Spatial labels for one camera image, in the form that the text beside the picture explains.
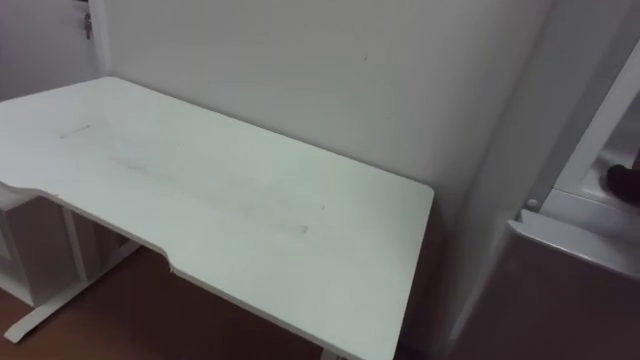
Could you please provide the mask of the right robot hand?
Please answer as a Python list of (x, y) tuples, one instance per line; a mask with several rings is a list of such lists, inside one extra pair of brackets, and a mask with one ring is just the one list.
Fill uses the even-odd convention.
[(639, 206), (639, 155), (636, 155), (631, 167), (617, 164), (608, 168), (605, 185), (608, 191), (619, 200)]

